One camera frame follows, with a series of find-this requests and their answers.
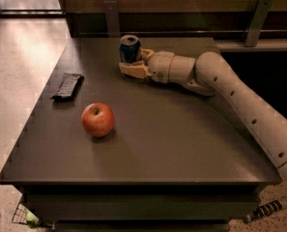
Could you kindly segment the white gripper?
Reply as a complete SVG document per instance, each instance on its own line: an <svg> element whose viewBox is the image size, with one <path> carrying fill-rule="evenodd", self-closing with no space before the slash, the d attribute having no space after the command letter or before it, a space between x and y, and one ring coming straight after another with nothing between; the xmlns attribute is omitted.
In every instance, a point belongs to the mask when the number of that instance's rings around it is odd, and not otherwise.
<svg viewBox="0 0 287 232"><path fill-rule="evenodd" d="M151 49L141 48L140 59L148 61L148 67L143 61L134 63L119 63L119 69L122 74L145 79L152 77L155 82L167 84L169 82L169 69L175 54L168 51L154 52Z"/></svg>

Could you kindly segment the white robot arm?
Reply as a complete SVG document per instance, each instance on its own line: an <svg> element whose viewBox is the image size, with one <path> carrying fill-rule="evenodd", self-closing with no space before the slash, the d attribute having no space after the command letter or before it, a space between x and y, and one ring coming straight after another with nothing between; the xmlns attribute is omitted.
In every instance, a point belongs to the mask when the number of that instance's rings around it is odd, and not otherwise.
<svg viewBox="0 0 287 232"><path fill-rule="evenodd" d="M176 83L204 96L221 94L287 180L287 119L244 84L220 54L204 52L192 58L139 48L122 50L120 58L125 75Z"/></svg>

